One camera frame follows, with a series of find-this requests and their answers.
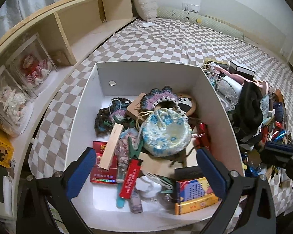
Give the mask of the red cigarette carton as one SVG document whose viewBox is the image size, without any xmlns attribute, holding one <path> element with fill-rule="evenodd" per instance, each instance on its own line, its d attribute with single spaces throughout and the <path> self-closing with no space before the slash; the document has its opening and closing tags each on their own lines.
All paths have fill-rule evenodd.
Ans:
<svg viewBox="0 0 293 234">
<path fill-rule="evenodd" d="M 93 141 L 92 148 L 96 152 L 96 162 L 90 173 L 91 183 L 116 184 L 118 158 L 116 154 L 105 154 L 107 142 Z"/>
</svg>

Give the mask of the yellow blue cigarette pack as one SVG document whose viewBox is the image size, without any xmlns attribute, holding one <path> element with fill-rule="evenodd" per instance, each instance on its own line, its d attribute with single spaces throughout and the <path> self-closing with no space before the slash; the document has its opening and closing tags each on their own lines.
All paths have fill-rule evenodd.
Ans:
<svg viewBox="0 0 293 234">
<path fill-rule="evenodd" d="M 184 215 L 207 208 L 219 201 L 205 177 L 177 181 L 176 192 L 175 215 Z"/>
</svg>

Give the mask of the light wooden block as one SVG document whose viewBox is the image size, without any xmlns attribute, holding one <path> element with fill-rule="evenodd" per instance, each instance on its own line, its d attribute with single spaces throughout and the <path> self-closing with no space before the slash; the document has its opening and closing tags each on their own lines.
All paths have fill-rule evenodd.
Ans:
<svg viewBox="0 0 293 234">
<path fill-rule="evenodd" d="M 106 144 L 104 153 L 102 155 L 102 158 L 100 160 L 100 164 L 99 167 L 103 168 L 104 170 L 109 170 L 111 164 L 112 164 L 112 160 L 115 154 L 115 150 L 116 150 L 116 146 L 118 143 L 118 140 L 120 138 L 120 135 L 123 131 L 123 125 L 121 124 L 115 124 L 111 134 L 109 136 L 109 140 Z"/>
</svg>

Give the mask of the black fabric headband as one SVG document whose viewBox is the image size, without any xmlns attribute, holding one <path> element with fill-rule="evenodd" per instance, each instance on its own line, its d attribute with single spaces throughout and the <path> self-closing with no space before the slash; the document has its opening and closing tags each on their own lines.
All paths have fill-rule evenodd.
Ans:
<svg viewBox="0 0 293 234">
<path fill-rule="evenodd" d="M 263 121 L 263 113 L 260 108 L 262 97 L 259 88 L 254 83 L 245 82 L 243 84 L 232 115 L 232 127 L 237 140 L 257 133 L 258 127 Z"/>
</svg>

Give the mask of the red lighter with text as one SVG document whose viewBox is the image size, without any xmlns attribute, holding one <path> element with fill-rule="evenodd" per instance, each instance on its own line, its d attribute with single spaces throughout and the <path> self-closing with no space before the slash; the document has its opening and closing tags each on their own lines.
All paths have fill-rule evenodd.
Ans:
<svg viewBox="0 0 293 234">
<path fill-rule="evenodd" d="M 140 159 L 132 159 L 127 168 L 126 176 L 119 193 L 120 198 L 130 199 L 132 191 L 135 187 L 136 179 L 140 173 L 142 160 Z"/>
</svg>

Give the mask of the panda wooden round mirror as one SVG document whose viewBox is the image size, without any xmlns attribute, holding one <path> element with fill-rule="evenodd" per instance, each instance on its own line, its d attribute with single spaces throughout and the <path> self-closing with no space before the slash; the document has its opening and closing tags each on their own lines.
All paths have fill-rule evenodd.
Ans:
<svg viewBox="0 0 293 234">
<path fill-rule="evenodd" d="M 197 107 L 196 100 L 188 94 L 178 94 L 178 107 L 186 116 L 191 116 Z"/>
</svg>

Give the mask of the black white gift box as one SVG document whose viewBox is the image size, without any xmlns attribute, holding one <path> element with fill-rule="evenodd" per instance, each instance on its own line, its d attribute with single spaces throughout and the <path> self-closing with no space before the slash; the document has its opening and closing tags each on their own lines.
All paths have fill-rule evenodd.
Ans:
<svg viewBox="0 0 293 234">
<path fill-rule="evenodd" d="M 236 64 L 235 62 L 231 61 L 229 63 L 229 72 L 232 74 L 238 74 L 243 76 L 244 78 L 253 81 L 255 72 L 243 66 Z"/>
</svg>

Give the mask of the white doll display box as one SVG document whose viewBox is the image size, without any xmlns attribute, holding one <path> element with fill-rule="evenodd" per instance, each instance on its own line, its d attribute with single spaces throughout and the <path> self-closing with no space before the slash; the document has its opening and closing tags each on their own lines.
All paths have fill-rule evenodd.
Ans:
<svg viewBox="0 0 293 234">
<path fill-rule="evenodd" d="M 0 67 L 0 129 L 12 137 L 22 134 L 34 104 L 5 66 Z"/>
</svg>

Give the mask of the purple crochet fan coaster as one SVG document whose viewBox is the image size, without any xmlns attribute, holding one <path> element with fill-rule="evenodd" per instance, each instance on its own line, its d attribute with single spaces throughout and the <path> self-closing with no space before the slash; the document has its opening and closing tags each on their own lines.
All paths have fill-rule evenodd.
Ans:
<svg viewBox="0 0 293 234">
<path fill-rule="evenodd" d="M 170 86 L 164 86 L 162 89 L 153 88 L 141 98 L 140 109 L 143 111 L 153 111 L 163 102 L 173 103 L 173 107 L 178 109 L 178 101 L 178 95 L 173 93 Z"/>
</svg>

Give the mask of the red doll display box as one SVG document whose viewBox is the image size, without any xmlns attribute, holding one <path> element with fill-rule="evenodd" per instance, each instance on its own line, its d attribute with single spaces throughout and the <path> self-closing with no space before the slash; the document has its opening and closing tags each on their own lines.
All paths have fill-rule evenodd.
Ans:
<svg viewBox="0 0 293 234">
<path fill-rule="evenodd" d="M 47 89 L 57 73 L 57 67 L 38 33 L 18 47 L 6 65 L 32 99 Z"/>
</svg>

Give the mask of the wooden bedside shelf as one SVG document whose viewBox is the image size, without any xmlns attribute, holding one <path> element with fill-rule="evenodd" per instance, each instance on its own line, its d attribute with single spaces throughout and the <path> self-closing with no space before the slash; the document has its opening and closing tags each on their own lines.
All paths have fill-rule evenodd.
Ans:
<svg viewBox="0 0 293 234">
<path fill-rule="evenodd" d="M 0 67 L 8 70 L 9 57 L 36 33 L 57 67 L 54 81 L 43 93 L 33 99 L 28 95 L 34 108 L 23 133 L 35 127 L 75 67 L 133 20 L 132 0 L 61 0 L 22 20 L 0 39 Z"/>
</svg>

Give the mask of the long green bolster pillow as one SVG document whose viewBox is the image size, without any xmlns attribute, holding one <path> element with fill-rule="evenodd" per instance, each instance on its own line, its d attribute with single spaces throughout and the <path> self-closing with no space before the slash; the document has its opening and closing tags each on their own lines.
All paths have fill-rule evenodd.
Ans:
<svg viewBox="0 0 293 234">
<path fill-rule="evenodd" d="M 194 12 L 183 11 L 172 7 L 159 7 L 157 9 L 158 17 L 163 19 L 175 19 L 192 24 L 198 24 L 200 27 L 210 28 L 214 31 L 221 32 L 225 35 L 229 35 L 232 38 L 243 41 L 245 39 L 244 34 L 227 24 L 219 22 L 215 19 L 208 18 L 207 16 L 201 16 Z"/>
</svg>

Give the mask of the checkered bed sheet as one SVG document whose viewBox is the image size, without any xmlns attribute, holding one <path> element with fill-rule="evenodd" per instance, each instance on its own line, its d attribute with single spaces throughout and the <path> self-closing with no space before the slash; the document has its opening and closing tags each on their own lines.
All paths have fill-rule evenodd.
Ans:
<svg viewBox="0 0 293 234">
<path fill-rule="evenodd" d="M 293 72 L 287 63 L 250 41 L 239 41 L 196 24 L 173 19 L 157 19 L 151 27 L 141 24 L 137 19 L 110 37 L 76 67 L 57 92 L 30 150 L 28 165 L 35 177 L 49 177 L 64 169 L 77 106 L 98 61 L 161 61 L 195 66 L 207 59 L 236 61 L 254 70 L 257 80 L 267 81 L 282 92 L 293 138 Z"/>
</svg>

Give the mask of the white fluffy pillow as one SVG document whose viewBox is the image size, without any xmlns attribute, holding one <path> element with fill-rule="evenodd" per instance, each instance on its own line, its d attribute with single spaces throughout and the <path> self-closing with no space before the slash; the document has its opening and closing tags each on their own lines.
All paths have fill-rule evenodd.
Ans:
<svg viewBox="0 0 293 234">
<path fill-rule="evenodd" d="M 143 20 L 153 22 L 158 16 L 158 5 L 153 0 L 133 0 L 135 9 Z"/>
</svg>

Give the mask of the floral blue drawstring pouch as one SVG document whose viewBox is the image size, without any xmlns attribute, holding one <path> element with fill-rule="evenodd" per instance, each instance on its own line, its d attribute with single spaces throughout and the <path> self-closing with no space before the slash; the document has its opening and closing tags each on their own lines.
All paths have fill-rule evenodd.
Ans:
<svg viewBox="0 0 293 234">
<path fill-rule="evenodd" d="M 142 126 L 143 147 L 155 157 L 167 157 L 182 151 L 190 143 L 192 129 L 188 118 L 174 109 L 153 111 Z"/>
</svg>

